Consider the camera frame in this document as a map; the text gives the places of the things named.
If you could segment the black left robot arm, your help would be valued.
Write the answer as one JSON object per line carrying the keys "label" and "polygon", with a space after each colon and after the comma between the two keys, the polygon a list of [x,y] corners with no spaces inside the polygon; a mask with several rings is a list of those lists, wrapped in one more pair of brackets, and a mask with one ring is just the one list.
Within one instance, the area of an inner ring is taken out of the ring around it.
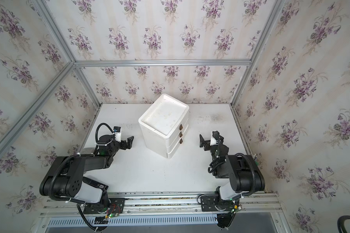
{"label": "black left robot arm", "polygon": [[84,153],[56,157],[40,184],[40,194],[54,201],[108,207],[108,185],[85,177],[84,174],[109,168],[118,151],[132,148],[133,136],[121,141],[116,137],[104,135],[94,148],[85,148]]}

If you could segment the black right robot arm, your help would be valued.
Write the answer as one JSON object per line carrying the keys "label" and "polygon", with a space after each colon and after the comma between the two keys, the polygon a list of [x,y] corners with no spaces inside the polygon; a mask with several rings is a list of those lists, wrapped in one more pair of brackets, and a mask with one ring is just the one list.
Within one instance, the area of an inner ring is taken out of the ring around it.
{"label": "black right robot arm", "polygon": [[199,146],[212,156],[208,173],[217,179],[228,179],[227,184],[216,188],[212,197],[199,195],[202,211],[237,209],[240,199],[264,191],[265,180],[253,156],[241,152],[229,154],[229,147],[218,131],[212,132],[210,140],[200,135]]}

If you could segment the white plastic drawer cabinet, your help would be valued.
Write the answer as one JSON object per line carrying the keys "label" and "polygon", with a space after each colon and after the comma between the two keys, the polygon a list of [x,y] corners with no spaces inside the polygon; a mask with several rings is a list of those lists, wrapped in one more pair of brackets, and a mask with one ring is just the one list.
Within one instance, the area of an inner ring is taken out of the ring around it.
{"label": "white plastic drawer cabinet", "polygon": [[166,158],[165,140],[162,134],[169,122],[178,122],[189,114],[189,106],[167,94],[162,94],[139,118],[145,145],[151,151]]}

